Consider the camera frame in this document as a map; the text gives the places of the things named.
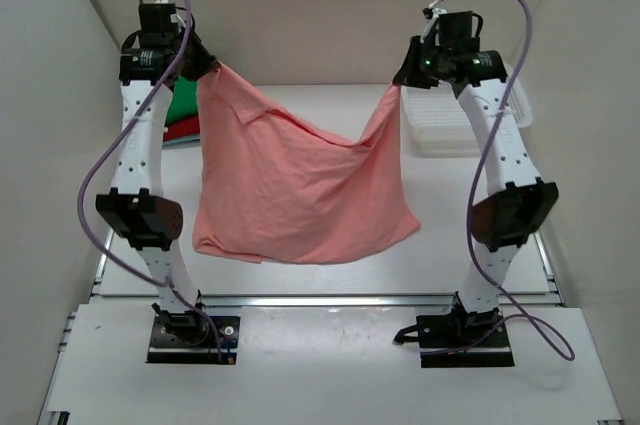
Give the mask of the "pink t shirt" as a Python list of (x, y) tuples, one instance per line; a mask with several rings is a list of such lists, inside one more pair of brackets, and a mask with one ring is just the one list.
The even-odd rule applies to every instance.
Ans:
[(195, 251), (330, 265), (420, 229), (401, 174), (401, 94), (388, 87), (357, 140), (323, 130), (228, 67), (197, 85), (202, 185)]

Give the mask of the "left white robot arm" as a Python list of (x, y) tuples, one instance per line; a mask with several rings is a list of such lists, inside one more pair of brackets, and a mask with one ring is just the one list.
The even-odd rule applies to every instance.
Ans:
[(152, 284), (159, 300), (160, 326), (188, 346), (221, 345), (213, 319), (203, 309), (182, 256), (179, 237), (184, 215), (165, 197), (161, 180), (164, 123), (170, 90), (181, 74), (199, 78), (214, 58), (202, 47), (191, 50), (186, 31), (132, 33), (123, 43), (119, 80), (123, 99), (117, 166), (108, 192), (95, 198), (99, 215), (137, 252), (146, 269), (123, 259), (112, 262)]

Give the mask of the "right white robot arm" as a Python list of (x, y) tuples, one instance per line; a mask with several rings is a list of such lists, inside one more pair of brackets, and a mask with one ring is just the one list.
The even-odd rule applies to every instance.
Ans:
[(448, 83), (481, 151), (475, 175), (486, 179), (487, 196), (470, 198), (466, 212), (472, 263), (450, 312), (431, 327), (471, 345), (497, 328), (509, 267), (555, 205), (558, 187), (542, 179), (509, 113), (510, 81), (499, 53), (480, 50), (478, 39), (443, 46), (414, 36), (393, 81), (421, 89)]

